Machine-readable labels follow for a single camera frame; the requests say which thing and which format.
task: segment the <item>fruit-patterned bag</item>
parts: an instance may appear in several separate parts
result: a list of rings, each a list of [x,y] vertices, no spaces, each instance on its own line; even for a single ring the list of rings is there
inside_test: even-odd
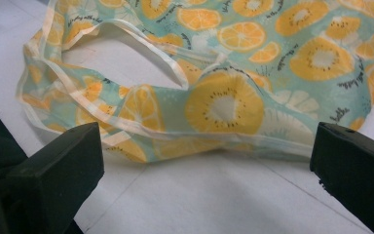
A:
[[[179,87],[124,87],[62,60],[105,24],[159,56]],[[358,129],[374,103],[374,0],[51,0],[24,57],[18,98],[36,126],[97,121],[104,148],[131,160],[310,157],[319,121]]]

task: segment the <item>plastic bag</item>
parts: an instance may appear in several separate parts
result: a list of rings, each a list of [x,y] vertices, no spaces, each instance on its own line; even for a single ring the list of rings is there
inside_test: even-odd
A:
[[[63,62],[108,23],[178,88]],[[97,121],[104,149],[137,162],[216,148],[309,158],[319,121],[358,129],[374,103],[374,0],[51,0],[24,57],[17,96],[42,129]]]

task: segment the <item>bag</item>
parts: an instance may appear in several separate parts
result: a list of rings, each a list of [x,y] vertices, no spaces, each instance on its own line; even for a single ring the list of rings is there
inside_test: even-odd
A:
[[[62,60],[105,24],[168,64],[177,88]],[[23,52],[17,97],[35,126],[96,121],[104,149],[136,162],[216,148],[309,158],[319,121],[357,130],[374,104],[374,0],[51,0]]]

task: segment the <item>black object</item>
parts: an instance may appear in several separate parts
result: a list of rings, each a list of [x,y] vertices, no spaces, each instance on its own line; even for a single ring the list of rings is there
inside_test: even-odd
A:
[[[27,160],[0,157],[0,233],[82,233],[73,217],[102,176],[97,123],[65,132]]]
[[[319,123],[310,167],[324,189],[374,232],[374,140]]]

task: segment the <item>white surface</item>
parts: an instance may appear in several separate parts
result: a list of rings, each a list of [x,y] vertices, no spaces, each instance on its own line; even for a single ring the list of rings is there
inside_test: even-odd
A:
[[[22,44],[40,28],[45,10],[38,1],[0,0],[0,118],[28,155],[54,137],[34,129],[14,99],[24,68]],[[102,49],[102,43],[114,49]],[[119,58],[125,54],[129,60],[109,68],[97,63],[118,52]],[[143,73],[150,74],[147,82],[171,75],[146,54],[122,34],[114,40],[108,36],[84,40],[65,57],[91,64],[107,77],[126,73],[122,70],[126,67],[136,75],[125,82],[146,82]],[[137,67],[126,66],[131,60]],[[374,110],[362,131],[374,138]],[[370,232],[321,188],[307,163],[224,151],[152,165],[108,154],[104,161],[104,178],[75,218],[86,233]]]

